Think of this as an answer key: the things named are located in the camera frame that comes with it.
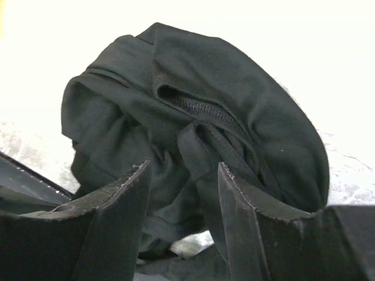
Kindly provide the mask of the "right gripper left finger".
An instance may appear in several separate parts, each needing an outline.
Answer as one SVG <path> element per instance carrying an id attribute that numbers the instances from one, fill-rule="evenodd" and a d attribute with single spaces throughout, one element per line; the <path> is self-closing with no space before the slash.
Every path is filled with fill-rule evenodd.
<path id="1" fill-rule="evenodd" d="M 1 212 L 2 280 L 132 280 L 151 163 L 50 211 Z"/>

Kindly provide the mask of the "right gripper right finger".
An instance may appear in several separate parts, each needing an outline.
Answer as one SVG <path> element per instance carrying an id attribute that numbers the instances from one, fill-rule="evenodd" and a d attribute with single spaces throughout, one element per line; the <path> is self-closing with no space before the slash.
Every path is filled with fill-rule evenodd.
<path id="1" fill-rule="evenodd" d="M 308 213 L 219 164 L 218 184 L 233 280 L 365 280 L 362 205 Z"/>

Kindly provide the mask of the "black tank top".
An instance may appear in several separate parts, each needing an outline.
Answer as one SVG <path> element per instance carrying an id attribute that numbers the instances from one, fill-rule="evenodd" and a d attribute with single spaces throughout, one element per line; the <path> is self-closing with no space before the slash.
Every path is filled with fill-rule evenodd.
<path id="1" fill-rule="evenodd" d="M 76 152 L 76 197 L 151 161 L 138 273 L 230 280 L 220 162 L 300 210 L 328 200 L 315 127 L 268 73 L 217 37 L 161 23 L 119 37 L 67 84 L 62 133 Z"/>

